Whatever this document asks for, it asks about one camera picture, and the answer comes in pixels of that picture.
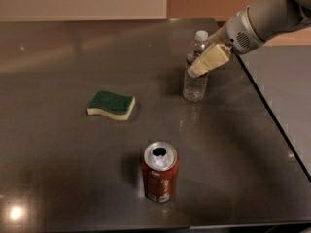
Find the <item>gray robot arm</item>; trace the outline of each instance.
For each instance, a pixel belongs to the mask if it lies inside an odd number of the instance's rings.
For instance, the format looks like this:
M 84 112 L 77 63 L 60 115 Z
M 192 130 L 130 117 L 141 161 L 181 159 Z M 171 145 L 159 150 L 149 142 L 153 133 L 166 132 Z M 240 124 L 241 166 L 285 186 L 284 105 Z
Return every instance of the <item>gray robot arm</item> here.
M 271 38 L 311 26 L 311 0 L 258 0 L 232 16 L 210 40 L 234 54 L 261 47 Z

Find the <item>plastic bottle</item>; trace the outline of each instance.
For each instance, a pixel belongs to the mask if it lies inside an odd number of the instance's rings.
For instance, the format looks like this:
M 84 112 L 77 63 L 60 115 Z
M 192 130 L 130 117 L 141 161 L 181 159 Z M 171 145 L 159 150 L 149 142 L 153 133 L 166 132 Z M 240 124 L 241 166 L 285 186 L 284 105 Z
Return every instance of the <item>plastic bottle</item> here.
M 183 96 L 191 101 L 197 102 L 203 99 L 208 80 L 208 73 L 192 78 L 187 69 L 192 65 L 194 60 L 199 57 L 208 47 L 208 33 L 206 31 L 197 31 L 194 40 L 190 43 L 186 57 L 186 70 L 184 75 Z

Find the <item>red soda can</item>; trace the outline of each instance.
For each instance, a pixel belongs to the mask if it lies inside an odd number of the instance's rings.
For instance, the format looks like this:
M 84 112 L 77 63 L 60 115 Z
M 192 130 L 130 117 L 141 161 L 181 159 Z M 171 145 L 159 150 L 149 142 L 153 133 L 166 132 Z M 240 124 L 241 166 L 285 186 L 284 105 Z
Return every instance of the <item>red soda can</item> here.
M 168 143 L 154 142 L 141 158 L 145 195 L 153 201 L 165 202 L 175 192 L 179 157 Z

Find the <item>green sponge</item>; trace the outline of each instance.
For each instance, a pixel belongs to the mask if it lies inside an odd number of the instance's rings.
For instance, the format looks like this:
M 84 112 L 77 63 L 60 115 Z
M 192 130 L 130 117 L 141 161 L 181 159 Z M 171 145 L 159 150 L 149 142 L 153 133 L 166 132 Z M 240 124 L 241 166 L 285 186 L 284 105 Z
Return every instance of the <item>green sponge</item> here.
M 89 115 L 102 115 L 113 120 L 128 120 L 134 105 L 135 97 L 104 90 L 96 93 L 87 112 Z

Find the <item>white bottle cap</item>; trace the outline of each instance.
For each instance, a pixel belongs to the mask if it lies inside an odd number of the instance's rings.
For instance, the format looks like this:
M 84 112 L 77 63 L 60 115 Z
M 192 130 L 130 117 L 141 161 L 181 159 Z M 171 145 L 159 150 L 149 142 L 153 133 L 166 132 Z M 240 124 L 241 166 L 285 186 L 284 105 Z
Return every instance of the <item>white bottle cap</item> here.
M 196 41 L 200 41 L 200 42 L 203 42 L 203 41 L 206 41 L 208 38 L 208 33 L 206 31 L 197 31 L 195 33 L 195 40 Z

